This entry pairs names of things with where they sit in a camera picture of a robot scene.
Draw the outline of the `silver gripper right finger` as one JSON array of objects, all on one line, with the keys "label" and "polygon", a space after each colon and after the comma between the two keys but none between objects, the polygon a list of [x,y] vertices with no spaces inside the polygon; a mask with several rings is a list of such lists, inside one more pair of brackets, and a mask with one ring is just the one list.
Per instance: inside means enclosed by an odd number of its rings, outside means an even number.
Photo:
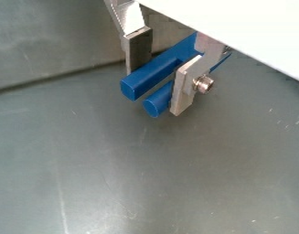
[{"label": "silver gripper right finger", "polygon": [[193,41],[197,52],[176,70],[169,112],[179,116],[192,105],[195,93],[207,94],[213,85],[209,72],[231,56],[231,49],[216,39],[197,32]]}]

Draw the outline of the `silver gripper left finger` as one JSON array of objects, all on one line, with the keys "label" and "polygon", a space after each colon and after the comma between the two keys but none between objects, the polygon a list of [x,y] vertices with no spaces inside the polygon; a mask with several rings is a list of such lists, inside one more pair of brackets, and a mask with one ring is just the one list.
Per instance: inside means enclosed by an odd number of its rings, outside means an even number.
[{"label": "silver gripper left finger", "polygon": [[104,3],[119,31],[125,69],[131,74],[149,62],[152,29],[145,25],[136,0],[104,0]]}]

